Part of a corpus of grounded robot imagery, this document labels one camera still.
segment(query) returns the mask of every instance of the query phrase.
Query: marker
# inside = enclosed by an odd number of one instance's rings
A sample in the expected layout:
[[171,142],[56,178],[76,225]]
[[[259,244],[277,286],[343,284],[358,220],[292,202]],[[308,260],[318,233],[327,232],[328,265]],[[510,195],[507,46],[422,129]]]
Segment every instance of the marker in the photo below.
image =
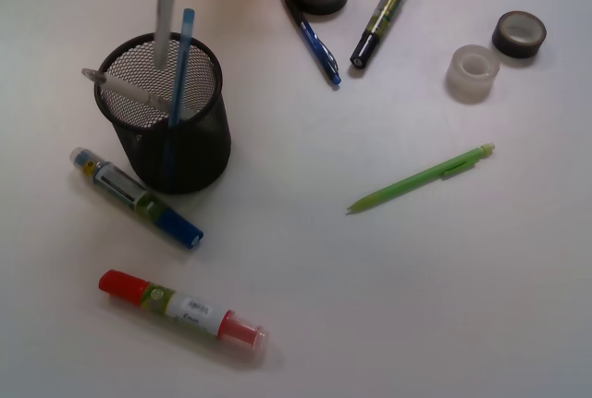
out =
[[403,0],[380,0],[374,14],[370,18],[362,39],[350,57],[350,61],[358,69],[366,68],[368,59],[384,37],[390,21]]
[[204,233],[201,230],[152,193],[147,192],[114,164],[103,160],[91,150],[76,148],[70,154],[70,160],[94,185],[113,194],[138,216],[153,223],[186,247],[192,248],[203,238]]
[[99,289],[203,334],[236,343],[253,354],[265,348],[268,333],[237,317],[233,310],[116,270],[103,275]]
[[395,197],[399,197],[411,190],[415,190],[433,180],[448,178],[462,173],[463,171],[474,167],[480,159],[490,156],[491,153],[493,153],[494,148],[495,145],[493,143],[488,143],[487,145],[480,146],[468,153],[454,157],[453,159],[447,160],[446,162],[427,169],[426,171],[417,173],[410,178],[393,183],[387,188],[368,194],[366,197],[360,199],[348,208],[348,215],[360,213],[370,208],[374,208],[377,205],[384,204]]

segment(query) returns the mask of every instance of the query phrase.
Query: pen holder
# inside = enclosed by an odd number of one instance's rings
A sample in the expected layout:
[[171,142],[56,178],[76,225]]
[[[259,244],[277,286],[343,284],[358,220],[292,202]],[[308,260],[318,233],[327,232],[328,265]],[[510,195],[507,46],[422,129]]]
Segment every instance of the pen holder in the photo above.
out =
[[[164,70],[154,67],[154,34],[122,44],[99,68],[171,100],[180,36],[171,33]],[[222,99],[222,70],[204,44],[191,39],[183,107],[194,111],[176,127],[168,113],[94,85],[94,98],[113,124],[138,176],[159,192],[191,193],[212,183],[226,168],[230,131]]]

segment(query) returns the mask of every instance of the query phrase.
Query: gray pen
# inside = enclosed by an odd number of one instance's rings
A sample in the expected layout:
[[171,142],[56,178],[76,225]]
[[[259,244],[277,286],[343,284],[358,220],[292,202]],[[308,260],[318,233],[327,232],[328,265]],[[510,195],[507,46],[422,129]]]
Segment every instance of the gray pen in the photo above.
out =
[[[93,69],[85,68],[82,70],[82,75],[105,90],[112,91],[113,93],[122,95],[129,100],[138,102],[139,104],[144,104],[162,111],[163,113],[170,114],[170,100],[166,99],[165,97],[152,94],[143,88],[140,88],[139,86],[127,81],[123,81],[122,79],[112,76],[111,74],[107,74],[106,72],[99,72]],[[187,120],[194,115],[195,111],[192,109],[181,109],[181,120]]]

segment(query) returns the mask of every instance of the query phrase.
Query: mechanical pencil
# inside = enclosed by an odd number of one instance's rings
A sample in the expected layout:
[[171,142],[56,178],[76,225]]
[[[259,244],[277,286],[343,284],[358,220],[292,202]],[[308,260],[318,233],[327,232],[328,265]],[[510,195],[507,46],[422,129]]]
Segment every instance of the mechanical pencil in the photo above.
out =
[[374,208],[377,205],[384,204],[395,197],[408,193],[411,190],[415,190],[433,180],[459,174],[474,167],[480,159],[490,156],[491,153],[493,153],[494,148],[495,145],[493,143],[488,143],[487,145],[480,146],[468,153],[454,157],[453,159],[447,160],[446,162],[427,169],[426,171],[422,171],[410,178],[393,183],[387,188],[368,194],[366,197],[360,199],[348,208],[348,215],[360,213],[370,208]]

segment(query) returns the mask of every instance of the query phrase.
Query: blue marker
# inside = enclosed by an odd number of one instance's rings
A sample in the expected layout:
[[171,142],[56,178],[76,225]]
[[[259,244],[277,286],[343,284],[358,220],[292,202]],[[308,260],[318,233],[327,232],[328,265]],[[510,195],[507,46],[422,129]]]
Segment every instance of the blue marker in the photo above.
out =
[[134,213],[153,223],[186,247],[192,248],[204,233],[180,216],[170,206],[147,192],[137,181],[91,150],[76,148],[70,154],[74,167],[100,186],[113,194]]

